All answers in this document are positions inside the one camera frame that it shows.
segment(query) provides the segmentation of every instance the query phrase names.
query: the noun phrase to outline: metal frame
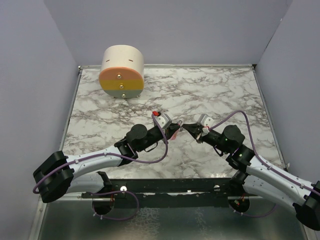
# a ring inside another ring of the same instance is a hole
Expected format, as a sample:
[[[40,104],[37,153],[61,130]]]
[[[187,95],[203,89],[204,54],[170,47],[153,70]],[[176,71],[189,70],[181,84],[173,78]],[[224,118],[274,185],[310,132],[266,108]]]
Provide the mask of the metal frame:
[[[70,122],[70,117],[71,117],[71,114],[72,114],[72,111],[73,111],[73,107],[74,107],[74,104],[75,104],[76,95],[77,95],[77,91],[78,91],[78,87],[79,87],[79,83],[80,83],[80,79],[81,79],[81,75],[82,75],[82,70],[83,69],[98,69],[99,67],[101,67],[101,66],[100,65],[84,65],[84,66],[79,66],[78,67],[78,69],[79,69],[78,78],[77,78],[75,90],[74,90],[73,97],[72,97],[72,103],[71,103],[71,106],[70,106],[70,109],[69,109],[69,112],[68,112],[68,115],[67,115],[67,120],[66,120],[66,123],[65,123],[65,127],[64,127],[64,130],[63,130],[63,136],[62,136],[62,139],[61,139],[61,142],[60,142],[60,147],[59,147],[60,150],[62,150],[63,146],[64,146],[64,142],[65,142],[65,138],[66,138],[69,122]],[[251,64],[245,64],[245,65],[145,64],[144,67],[146,69],[149,69],[149,68],[183,68],[183,67],[191,68],[191,69],[192,68],[204,68],[204,67],[207,67],[207,68],[251,68],[252,71],[253,71],[253,75],[254,75],[255,81],[256,81],[257,86],[258,86],[259,93],[260,93],[261,98],[262,98],[263,106],[264,106],[266,114],[267,114],[267,118],[268,118],[268,121],[269,121],[269,124],[270,124],[270,128],[271,128],[274,140],[275,140],[275,144],[276,144],[279,156],[280,156],[280,160],[281,160],[282,164],[284,164],[285,167],[288,167],[286,165],[284,159],[283,159],[282,152],[280,150],[280,147],[279,147],[276,135],[275,135],[272,118],[271,118],[268,106],[266,104],[264,95],[263,95],[263,93],[261,91],[261,88],[260,88],[260,85],[259,85],[259,81],[258,81],[257,76],[256,76],[255,69],[253,68],[253,66]],[[220,178],[199,178],[199,179],[201,181],[209,180],[209,181],[212,181],[212,183],[213,183],[214,181],[217,181]],[[223,178],[223,179],[224,179],[224,181],[229,181],[230,180],[229,178]],[[133,182],[137,182],[138,183],[139,180],[143,181],[143,179],[134,179],[134,180],[132,180],[132,179],[131,180],[130,179],[113,179],[112,182],[116,183],[118,181],[119,183],[121,183],[122,181],[124,181],[124,182],[133,181]],[[163,181],[172,180],[172,179],[152,179],[152,180],[148,179],[148,181],[154,181],[154,180],[156,182],[158,182],[158,181],[162,181],[163,182]],[[188,180],[195,181],[195,183],[198,182],[198,179],[197,180],[196,179],[188,179]],[[208,198],[208,196],[207,196],[208,191],[203,191],[203,190],[202,191],[195,191],[196,189],[197,188],[194,188],[194,189],[191,188],[190,190],[192,190],[192,194],[189,194],[189,195],[188,195],[188,192],[184,192],[184,194],[182,194],[181,191],[177,191],[176,195],[180,196],[180,197],[184,197],[184,198],[187,195],[191,196],[191,197],[189,197],[191,201],[194,201],[193,198],[195,198],[198,201],[199,200],[199,196],[202,195],[202,197],[204,197],[202,205],[204,205],[204,206],[208,205],[208,201],[212,200],[211,198]],[[231,194],[230,192],[229,193],[225,192],[225,197],[223,197],[221,195],[221,194],[223,194],[223,191],[220,194],[219,193],[217,193],[217,194],[218,195],[214,194],[213,197],[217,198],[219,196],[218,198],[220,200],[225,201],[226,203],[227,203],[226,199],[228,200],[229,198],[233,197],[232,195],[235,195],[235,194]],[[154,194],[148,194],[147,192],[139,194],[139,195],[141,195],[141,196],[139,196],[139,198],[142,199],[142,201],[143,201],[143,199],[148,199],[148,200],[154,201],[154,198],[156,197]],[[82,196],[80,193],[68,194],[68,195],[63,196],[59,200],[60,201],[92,201],[93,200],[92,197],[91,198],[82,198],[82,197],[84,197],[84,196]],[[94,201],[109,201],[109,200],[110,200],[110,198],[96,198],[96,199],[94,199]],[[32,227],[31,227],[30,235],[29,235],[29,240],[35,240],[35,239],[39,238],[39,234],[40,234],[43,218],[44,218],[44,215],[45,215],[46,206],[47,206],[47,204],[43,203],[41,201],[41,199],[39,199],[39,202],[38,202],[38,205],[37,205],[37,209],[36,209],[36,214],[35,214],[34,221],[33,221]],[[309,229],[309,228],[307,228],[307,227],[305,227],[303,225],[301,225],[301,228],[304,229],[305,236],[306,236],[306,238],[308,240],[317,240],[315,231],[313,231],[313,230],[311,230],[311,229]]]

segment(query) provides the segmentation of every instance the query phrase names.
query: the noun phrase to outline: marble surface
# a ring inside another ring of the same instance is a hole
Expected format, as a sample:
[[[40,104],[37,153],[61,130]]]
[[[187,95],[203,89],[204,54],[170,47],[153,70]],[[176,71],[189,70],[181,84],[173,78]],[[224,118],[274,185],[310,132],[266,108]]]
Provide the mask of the marble surface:
[[[84,69],[70,117],[63,151],[79,155],[98,151],[121,140],[134,124],[153,127],[152,111],[167,113],[173,122],[195,123],[200,114],[217,123],[234,110],[244,110],[260,155],[282,166],[258,86],[249,67],[243,68],[146,68],[140,98],[118,99],[101,88],[99,69]],[[237,125],[250,145],[246,122],[236,114],[216,130]],[[160,142],[139,159],[157,160],[165,151]],[[223,178],[236,172],[208,144],[198,144],[187,131],[169,141],[167,157],[155,164],[132,162],[106,168],[110,178]]]

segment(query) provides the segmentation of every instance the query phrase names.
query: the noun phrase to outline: wire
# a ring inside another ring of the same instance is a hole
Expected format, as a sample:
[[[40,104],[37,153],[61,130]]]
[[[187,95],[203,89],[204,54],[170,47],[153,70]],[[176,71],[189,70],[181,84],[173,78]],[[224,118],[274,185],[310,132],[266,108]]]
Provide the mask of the wire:
[[[126,194],[130,194],[131,196],[134,197],[135,201],[136,201],[136,209],[134,211],[134,213],[130,216],[127,216],[127,217],[122,217],[122,218],[115,218],[115,217],[110,217],[110,216],[105,216],[105,215],[99,215],[96,213],[96,210],[95,208],[92,206],[92,210],[94,212],[93,216],[98,216],[100,217],[100,219],[109,219],[109,220],[114,220],[114,221],[125,221],[125,220],[129,220],[129,219],[132,219],[139,211],[139,200],[137,198],[137,196],[131,192],[131,191],[110,191],[110,192],[104,192],[104,193],[93,193],[93,192],[90,192],[90,195],[93,195],[93,196],[103,196],[103,195],[110,195],[110,194],[121,194],[121,193],[126,193]]]
[[[249,133],[249,137],[250,137],[250,142],[251,142],[251,145],[252,145],[252,149],[253,149],[253,152],[254,152],[254,155],[256,156],[256,158],[263,164],[265,165],[268,169],[272,170],[273,172],[275,172],[276,174],[280,175],[281,177],[283,177],[284,179],[288,180],[289,182],[295,184],[295,185],[298,185],[299,187],[301,188],[304,188],[304,189],[307,189],[309,190],[310,192],[318,195],[320,197],[320,192],[317,192],[316,190],[312,189],[311,187],[308,187],[308,186],[305,186],[293,179],[291,179],[290,177],[286,176],[285,174],[283,174],[282,172],[274,169],[273,167],[271,167],[269,164],[267,164],[265,161],[263,161],[260,156],[258,155],[257,153],[257,150],[256,150],[256,146],[254,144],[254,140],[253,140],[253,137],[252,137],[252,133],[251,133],[251,129],[250,129],[250,124],[249,124],[249,119],[247,117],[247,114],[242,111],[242,110],[236,110],[234,112],[232,112],[229,116],[227,116],[224,120],[222,120],[221,122],[219,122],[218,124],[212,126],[209,128],[209,130],[211,131],[212,129],[215,129],[216,127],[220,126],[221,124],[223,124],[224,122],[226,122],[229,118],[231,118],[233,115],[235,115],[236,113],[242,113],[244,118],[245,118],[245,121],[246,121],[246,126],[247,126],[247,129],[248,129],[248,133]]]
[[[53,175],[54,173],[56,173],[57,171],[65,168],[66,166],[69,166],[71,164],[75,164],[76,162],[82,162],[82,161],[85,161],[85,160],[88,160],[88,159],[92,159],[92,158],[96,158],[96,157],[101,157],[101,156],[115,156],[115,157],[119,157],[119,158],[122,158],[122,159],[127,159],[127,160],[130,160],[130,161],[133,161],[133,162],[137,162],[137,163],[141,163],[141,164],[155,164],[155,163],[159,163],[161,162],[163,159],[165,159],[165,157],[167,156],[168,154],[168,140],[166,138],[166,134],[165,132],[163,131],[162,127],[160,126],[160,124],[157,122],[155,116],[152,114],[151,115],[152,117],[152,120],[154,121],[154,123],[157,125],[157,127],[159,128],[161,134],[162,134],[162,137],[164,139],[164,144],[165,144],[165,152],[163,154],[163,156],[161,158],[159,158],[158,160],[154,160],[154,161],[141,161],[141,160],[138,160],[138,159],[134,159],[134,158],[131,158],[131,157],[127,157],[127,156],[123,156],[123,155],[120,155],[120,154],[116,154],[116,153],[112,153],[112,152],[107,152],[107,153],[97,153],[97,154],[94,154],[94,155],[91,155],[91,156],[86,156],[86,157],[82,157],[82,158],[79,158],[77,160],[73,160],[73,161],[70,161],[70,162],[67,162],[67,163],[64,163],[62,164],[61,166],[55,168],[54,170],[52,170],[51,172],[49,172],[47,175],[45,175],[39,182],[37,182],[37,184],[34,186],[32,192],[34,194],[39,194],[40,192],[37,191],[37,188],[45,181],[47,180],[51,175]]]
[[[264,217],[269,216],[270,214],[272,214],[277,209],[278,205],[275,204],[270,211],[268,211],[267,213],[262,214],[262,215],[250,215],[250,214],[239,212],[239,211],[235,210],[231,205],[229,205],[229,207],[236,214],[240,214],[241,216],[245,216],[245,217],[249,217],[249,218],[257,218],[258,219],[258,218],[264,218]]]

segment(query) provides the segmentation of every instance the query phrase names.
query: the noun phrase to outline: wall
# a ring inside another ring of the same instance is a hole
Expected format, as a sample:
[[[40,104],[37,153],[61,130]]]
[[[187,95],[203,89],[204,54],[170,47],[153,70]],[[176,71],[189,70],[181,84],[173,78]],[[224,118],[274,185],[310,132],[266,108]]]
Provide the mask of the wall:
[[[0,1],[0,239],[27,239],[33,171],[58,149],[78,69],[41,0]]]
[[[320,1],[294,0],[256,73],[291,173],[320,180]]]
[[[44,0],[79,65],[112,45],[148,64],[256,64],[292,0]]]

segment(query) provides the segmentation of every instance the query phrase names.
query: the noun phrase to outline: purple cable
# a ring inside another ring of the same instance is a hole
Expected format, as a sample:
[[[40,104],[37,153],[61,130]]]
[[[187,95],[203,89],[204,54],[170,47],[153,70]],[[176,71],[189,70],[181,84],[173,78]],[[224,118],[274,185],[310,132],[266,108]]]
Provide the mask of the purple cable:
[[[116,154],[116,153],[111,153],[111,152],[108,152],[106,154],[104,153],[97,153],[97,154],[94,154],[94,155],[91,155],[91,156],[86,156],[86,157],[83,157],[83,158],[79,158],[78,159],[78,162],[82,162],[84,160],[88,160],[88,159],[92,159],[92,158],[96,158],[96,157],[101,157],[101,156],[115,156],[115,157],[119,157],[119,158],[122,158],[122,159],[127,159],[127,160],[130,160],[130,161],[133,161],[133,162],[137,162],[137,163],[141,163],[141,164],[155,164],[155,163],[159,163],[160,161],[162,161],[163,159],[165,159],[165,157],[167,156],[168,154],[168,140],[166,138],[166,134],[165,132],[163,131],[162,127],[160,126],[160,124],[157,122],[155,116],[152,114],[151,115],[152,117],[152,120],[154,121],[154,123],[157,125],[157,127],[159,128],[161,134],[162,134],[162,137],[164,139],[164,144],[165,144],[165,152],[163,154],[163,156],[158,159],[158,160],[154,160],[154,161],[141,161],[141,160],[137,160],[137,159],[133,159],[131,157],[127,157],[127,156],[123,156],[123,155],[120,155],[120,154]],[[66,166],[69,166],[71,164],[74,164],[76,163],[76,160],[73,160],[73,161],[70,161],[70,162],[67,162],[57,168],[55,168],[54,170],[52,170],[51,172],[49,172],[47,175],[45,175],[33,188],[32,192],[34,194],[39,194],[40,192],[37,191],[37,188],[46,180],[48,179],[52,174],[56,173],[57,171],[59,171],[60,169],[63,169],[64,167]]]
[[[136,201],[136,210],[132,215],[127,216],[127,217],[122,217],[122,218],[115,218],[115,217],[110,217],[110,216],[99,215],[99,214],[96,213],[95,208],[92,206],[92,210],[94,212],[93,216],[98,216],[98,217],[103,218],[103,219],[109,219],[109,220],[115,220],[115,221],[125,221],[125,220],[132,219],[139,211],[139,200],[138,200],[137,196],[134,193],[132,193],[130,191],[110,191],[110,192],[105,192],[105,193],[92,193],[92,192],[90,192],[91,195],[95,195],[95,196],[103,196],[103,195],[110,195],[110,194],[120,194],[120,193],[130,194],[131,196],[134,197],[134,199]]]
[[[269,216],[270,214],[272,214],[276,209],[277,209],[277,204],[275,204],[273,206],[273,208],[268,211],[267,213],[265,214],[262,214],[262,215],[250,215],[250,214],[246,214],[246,213],[243,213],[243,212],[239,212],[239,211],[236,211],[232,206],[229,205],[229,207],[237,214],[240,214],[241,216],[245,216],[245,217],[249,217],[249,218],[264,218],[266,216]]]
[[[210,127],[209,130],[215,129],[216,127],[220,126],[221,124],[223,124],[224,122],[226,122],[229,118],[231,118],[231,117],[232,117],[233,115],[235,115],[236,113],[242,113],[243,116],[244,116],[244,118],[245,118],[246,126],[247,126],[247,128],[248,128],[248,133],[249,133],[249,137],[250,137],[250,142],[251,142],[252,149],[253,149],[253,152],[254,152],[256,158],[257,158],[263,165],[265,165],[267,168],[271,169],[273,172],[275,172],[276,174],[280,175],[280,176],[283,177],[284,179],[287,179],[289,182],[291,182],[291,183],[293,183],[293,184],[295,184],[295,185],[298,185],[299,187],[302,187],[302,188],[304,188],[304,189],[307,189],[307,190],[309,190],[310,192],[312,192],[312,193],[314,193],[314,194],[316,194],[316,195],[318,195],[318,196],[320,197],[320,192],[317,192],[316,190],[312,189],[311,187],[308,187],[308,186],[305,186],[305,185],[302,185],[302,186],[301,186],[301,184],[300,184],[299,182],[297,182],[297,181],[291,179],[290,177],[284,175],[282,172],[279,172],[278,170],[274,169],[273,167],[270,168],[270,165],[268,165],[267,163],[265,163],[265,161],[263,161],[263,160],[259,157],[259,155],[258,155],[258,153],[257,153],[257,150],[256,150],[256,147],[255,147],[255,144],[254,144],[253,137],[252,137],[252,133],[251,133],[250,125],[249,125],[249,119],[248,119],[248,117],[247,117],[247,115],[246,115],[246,113],[245,113],[244,111],[242,111],[242,110],[236,110],[236,111],[232,112],[232,113],[231,113],[229,116],[227,116],[224,120],[222,120],[222,121],[219,122],[218,124]]]

